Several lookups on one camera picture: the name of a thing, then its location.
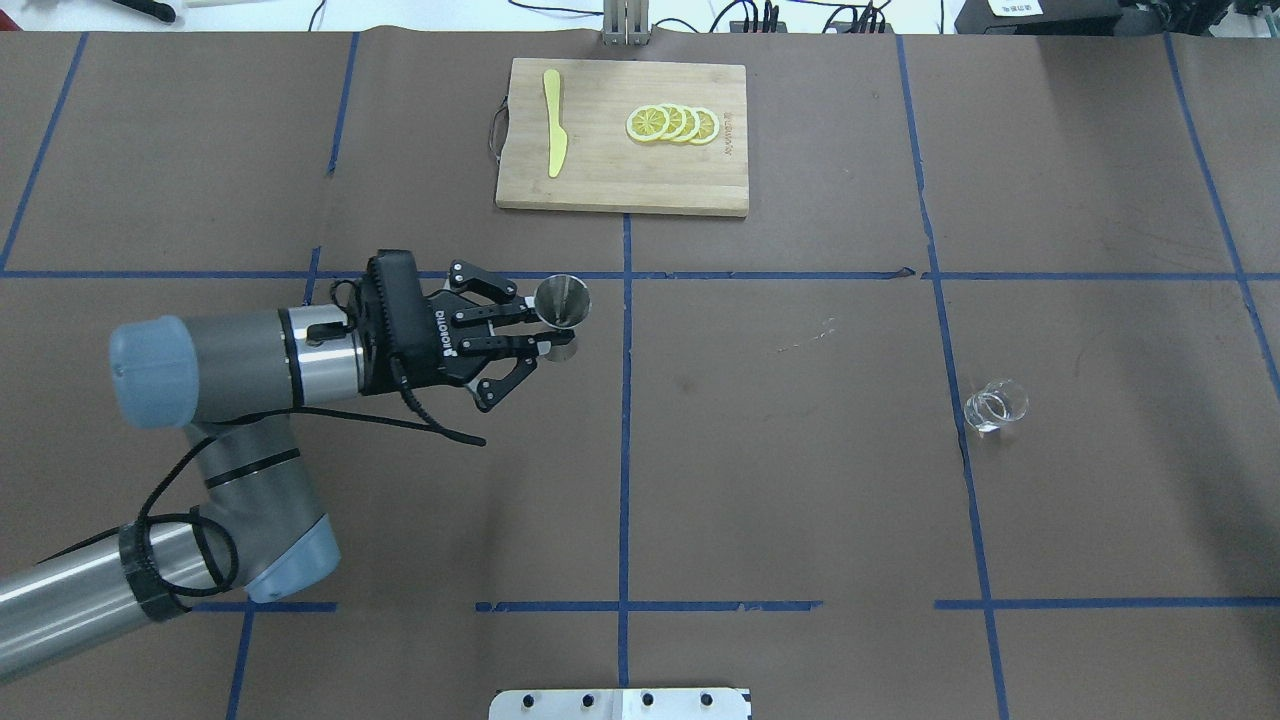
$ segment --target blue tape line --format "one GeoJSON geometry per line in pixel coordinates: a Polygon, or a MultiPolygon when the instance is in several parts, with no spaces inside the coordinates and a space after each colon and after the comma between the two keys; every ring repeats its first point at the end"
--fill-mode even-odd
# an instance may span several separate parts
{"type": "Polygon", "coordinates": [[[49,143],[54,140],[54,129],[58,127],[58,118],[63,114],[63,106],[67,105],[67,95],[72,91],[72,81],[76,79],[76,70],[79,68],[79,60],[84,55],[84,44],[88,42],[88,33],[82,32],[79,42],[76,44],[76,54],[72,55],[72,64],[67,68],[67,77],[63,79],[63,90],[58,94],[58,102],[54,104],[54,111],[49,117],[49,124],[45,127],[45,137],[40,141],[40,150],[36,151],[36,161],[31,164],[31,174],[27,176],[27,186],[22,188],[22,197],[18,199],[18,209],[13,214],[13,223],[9,225],[9,236],[5,237],[4,250],[0,250],[0,270],[4,270],[5,265],[9,264],[9,254],[13,252],[13,243],[18,240],[18,228],[22,227],[22,217],[27,214],[27,202],[31,200],[31,192],[36,188],[36,177],[40,176],[40,168],[45,164],[45,154],[49,152],[49,143]]]}
{"type": "Polygon", "coordinates": [[[632,273],[635,279],[644,281],[891,281],[915,274],[911,268],[899,270],[849,270],[849,272],[739,272],[739,270],[689,270],[689,272],[643,272],[632,273]]]}
{"type": "Polygon", "coordinates": [[[820,600],[645,600],[627,603],[631,612],[809,612],[817,607],[822,607],[820,600]]]}
{"type": "Polygon", "coordinates": [[[0,278],[28,279],[306,279],[302,270],[4,270],[0,278]]]}
{"type": "Polygon", "coordinates": [[[1235,279],[1240,286],[1240,295],[1244,297],[1244,309],[1249,313],[1249,322],[1253,323],[1253,334],[1258,338],[1258,347],[1262,351],[1262,360],[1267,366],[1267,375],[1271,377],[1271,389],[1280,400],[1280,374],[1276,373],[1276,361],[1271,355],[1271,343],[1267,342],[1267,333],[1262,329],[1262,319],[1258,318],[1258,307],[1253,302],[1253,291],[1244,277],[1244,264],[1240,263],[1240,254],[1235,247],[1235,238],[1231,236],[1231,225],[1226,222],[1226,213],[1222,210],[1222,201],[1217,195],[1217,183],[1213,182],[1213,173],[1208,169],[1208,160],[1204,159],[1204,149],[1199,142],[1199,133],[1196,131],[1196,120],[1192,118],[1190,105],[1187,104],[1187,92],[1183,90],[1183,76],[1178,69],[1178,54],[1174,53],[1174,38],[1165,33],[1165,54],[1169,56],[1169,69],[1174,78],[1174,90],[1178,91],[1178,105],[1183,110],[1183,120],[1187,123],[1187,133],[1192,140],[1192,149],[1196,150],[1196,161],[1199,163],[1201,174],[1204,177],[1204,187],[1208,190],[1210,201],[1213,204],[1213,214],[1217,217],[1217,227],[1222,231],[1222,242],[1226,243],[1226,254],[1231,258],[1231,268],[1235,269],[1235,279]]]}
{"type": "Polygon", "coordinates": [[[613,601],[535,601],[535,602],[477,602],[476,612],[617,612],[613,601]]]}
{"type": "MultiPolygon", "coordinates": [[[[955,421],[956,437],[960,443],[960,459],[964,462],[965,489],[969,493],[969,530],[973,537],[973,555],[978,565],[978,585],[983,600],[991,600],[991,579],[987,574],[987,551],[982,539],[982,519],[978,514],[978,492],[973,483],[973,464],[969,460],[969,438],[965,434],[964,411],[960,407],[960,384],[956,380],[955,355],[951,348],[951,327],[947,322],[947,305],[942,295],[942,279],[938,266],[938,249],[933,236],[933,222],[924,202],[924,161],[920,158],[920,138],[915,127],[915,108],[911,102],[911,81],[906,69],[906,47],[902,36],[895,36],[897,42],[897,65],[902,78],[902,101],[906,105],[906,128],[911,138],[911,161],[915,167],[915,187],[920,201],[920,222],[928,238],[929,272],[933,284],[933,304],[938,313],[938,328],[942,332],[942,357],[947,369],[947,386],[951,392],[951,415],[955,421]]],[[[987,625],[987,651],[991,656],[991,676],[996,689],[996,708],[1000,720],[1009,720],[1009,698],[1005,692],[1005,667],[1000,659],[1000,637],[996,632],[996,614],[984,610],[987,625]]]]}
{"type": "Polygon", "coordinates": [[[937,277],[942,281],[1135,281],[1135,282],[1234,282],[1231,273],[934,273],[922,275],[925,279],[937,277]]]}
{"type": "Polygon", "coordinates": [[[622,215],[622,452],[618,487],[618,687],[630,684],[631,601],[631,214],[622,215]]]}
{"type": "MultiPolygon", "coordinates": [[[[579,277],[584,281],[622,281],[626,273],[609,270],[558,270],[579,277]]],[[[900,272],[832,272],[832,273],[805,273],[805,272],[736,272],[736,270],[710,270],[710,272],[639,272],[631,273],[632,281],[708,281],[708,279],[737,279],[737,281],[884,281],[897,279],[900,272]]],[[[499,275],[520,279],[543,279],[554,275],[552,270],[515,270],[498,272],[499,275]]],[[[316,270],[315,279],[355,279],[364,275],[362,270],[316,270]]],[[[920,279],[943,281],[1135,281],[1135,282],[1235,282],[1238,278],[1233,273],[1015,273],[1015,272],[940,272],[927,270],[919,275],[920,279]]],[[[1251,282],[1280,281],[1280,273],[1245,273],[1245,279],[1251,282]]],[[[35,278],[35,279],[311,279],[310,270],[0,270],[0,278],[35,278]]],[[[419,273],[421,279],[444,279],[443,272],[424,270],[419,273]]]]}
{"type": "Polygon", "coordinates": [[[342,126],[347,120],[347,99],[351,96],[351,74],[356,69],[356,47],[360,46],[360,33],[351,33],[351,49],[347,50],[347,76],[342,81],[342,100],[338,101],[338,122],[333,126],[333,149],[329,151],[329,174],[338,169],[338,146],[342,145],[342,126]]]}
{"type": "Polygon", "coordinates": [[[1280,607],[1280,597],[1041,597],[938,600],[934,610],[1142,610],[1152,607],[1280,607]]]}
{"type": "Polygon", "coordinates": [[[241,625],[241,644],[236,651],[236,671],[232,674],[232,691],[227,698],[227,720],[236,720],[239,711],[241,689],[244,687],[244,666],[248,664],[248,644],[253,639],[253,603],[244,607],[244,623],[241,625]]]}
{"type": "Polygon", "coordinates": [[[192,612],[337,612],[337,602],[201,602],[192,612]]]}
{"type": "Polygon", "coordinates": [[[822,607],[820,600],[712,600],[666,601],[640,600],[618,603],[613,601],[529,601],[529,602],[477,602],[476,612],[809,612],[822,607]]]}
{"type": "Polygon", "coordinates": [[[316,291],[316,277],[320,273],[320,249],[317,245],[311,249],[311,265],[307,268],[307,288],[302,292],[302,304],[311,305],[311,296],[316,291]]]}

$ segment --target lemon slice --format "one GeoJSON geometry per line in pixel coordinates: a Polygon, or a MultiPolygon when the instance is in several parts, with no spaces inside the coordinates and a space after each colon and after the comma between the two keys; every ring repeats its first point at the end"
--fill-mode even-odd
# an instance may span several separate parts
{"type": "Polygon", "coordinates": [[[641,105],[627,115],[627,135],[636,142],[653,142],[667,132],[671,114],[662,105],[641,105]]]}
{"type": "Polygon", "coordinates": [[[662,140],[671,140],[677,135],[684,133],[685,128],[689,126],[689,117],[685,115],[684,111],[681,111],[681,108],[684,108],[684,105],[676,105],[675,102],[663,102],[660,108],[663,110],[667,110],[667,117],[669,118],[667,120],[667,132],[662,133],[662,140]]]}
{"type": "Polygon", "coordinates": [[[672,142],[689,142],[690,140],[698,137],[698,128],[703,127],[701,117],[694,111],[692,108],[687,105],[681,105],[680,111],[689,118],[689,123],[685,126],[685,132],[672,137],[672,142]]]}
{"type": "Polygon", "coordinates": [[[707,145],[719,136],[719,118],[707,108],[691,108],[698,115],[698,132],[689,138],[690,145],[707,145]]]}

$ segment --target glass cup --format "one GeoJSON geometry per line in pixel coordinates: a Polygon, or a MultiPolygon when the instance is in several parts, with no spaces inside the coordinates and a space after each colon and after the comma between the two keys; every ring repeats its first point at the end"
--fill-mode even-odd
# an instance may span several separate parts
{"type": "Polygon", "coordinates": [[[1027,391],[1010,379],[991,380],[965,401],[964,419],[979,433],[998,430],[1027,414],[1027,391]]]}

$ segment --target robotic arm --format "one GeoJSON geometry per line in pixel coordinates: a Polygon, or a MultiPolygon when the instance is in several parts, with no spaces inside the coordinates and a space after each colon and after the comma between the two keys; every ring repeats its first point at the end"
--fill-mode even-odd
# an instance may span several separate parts
{"type": "Polygon", "coordinates": [[[572,275],[553,275],[522,297],[513,282],[461,260],[444,288],[424,297],[413,256],[401,250],[379,251],[358,281],[334,283],[330,299],[242,315],[164,316],[111,334],[125,419],[186,428],[192,448],[132,523],[0,579],[0,682],[183,615],[183,597],[243,587],[253,602],[270,602],[323,579],[338,565],[338,544],[287,415],[366,419],[314,406],[397,392],[421,424],[389,424],[484,445],[436,423],[413,389],[462,387],[488,413],[538,357],[567,357],[571,328],[590,311],[586,286],[572,275]],[[343,286],[346,302],[338,299],[343,286]],[[517,323],[549,329],[498,334],[517,323]],[[516,365],[504,377],[481,377],[490,361],[508,357],[516,365]],[[209,502],[151,515],[191,460],[209,502]]]}

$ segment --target wooden cutting board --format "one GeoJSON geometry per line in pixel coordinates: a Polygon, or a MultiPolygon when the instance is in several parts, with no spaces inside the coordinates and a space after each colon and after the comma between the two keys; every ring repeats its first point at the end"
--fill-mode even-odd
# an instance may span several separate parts
{"type": "Polygon", "coordinates": [[[695,63],[549,60],[511,63],[511,113],[498,169],[499,208],[745,217],[746,68],[695,63]],[[543,70],[561,73],[564,165],[548,177],[543,70]],[[640,105],[678,102],[721,117],[703,146],[640,143],[626,120],[640,105]]]}

